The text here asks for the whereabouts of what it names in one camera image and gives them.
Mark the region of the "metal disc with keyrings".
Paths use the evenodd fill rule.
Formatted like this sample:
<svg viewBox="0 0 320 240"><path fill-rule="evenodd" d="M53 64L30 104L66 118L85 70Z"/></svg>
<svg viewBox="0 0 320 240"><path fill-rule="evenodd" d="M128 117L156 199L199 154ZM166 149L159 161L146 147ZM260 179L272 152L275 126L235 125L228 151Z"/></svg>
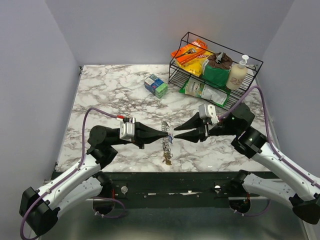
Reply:
<svg viewBox="0 0 320 240"><path fill-rule="evenodd" d="M170 134L169 133L170 126L166 121L163 121L161 123L161 130L163 132L168 132L168 135ZM162 143L163 158L164 158L162 162L168 166L171 166L172 165L171 158L173 157L173 154L171 153L171 148L170 148L168 136L164 137L162 139L161 143Z"/></svg>

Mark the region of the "blue tag key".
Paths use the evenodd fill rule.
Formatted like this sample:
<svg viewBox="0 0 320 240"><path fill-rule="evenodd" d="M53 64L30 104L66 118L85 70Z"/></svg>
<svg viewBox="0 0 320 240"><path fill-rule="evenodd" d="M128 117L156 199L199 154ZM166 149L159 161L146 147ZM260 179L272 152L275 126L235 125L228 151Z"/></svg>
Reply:
<svg viewBox="0 0 320 240"><path fill-rule="evenodd" d="M174 139L173 135L172 135L172 134L169 134L169 135L168 135L168 142L169 142L170 144L173 143L173 139Z"/></svg>

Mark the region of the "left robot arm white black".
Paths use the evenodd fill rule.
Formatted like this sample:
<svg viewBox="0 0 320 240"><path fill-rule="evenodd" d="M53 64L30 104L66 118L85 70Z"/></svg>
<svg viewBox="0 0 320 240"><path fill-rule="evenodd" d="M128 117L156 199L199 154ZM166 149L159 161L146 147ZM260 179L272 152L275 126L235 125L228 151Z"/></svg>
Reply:
<svg viewBox="0 0 320 240"><path fill-rule="evenodd" d="M98 179L98 173L117 155L115 145L134 144L143 149L146 144L167 137L166 131L156 130L140 122L121 122L119 128L96 125L89 132L88 150L80 161L56 179L33 189L27 188L21 197L19 214L22 216L20 237L25 239L24 226L28 224L36 237L46 234L59 217L80 201L92 197L107 197L111 185Z"/></svg>

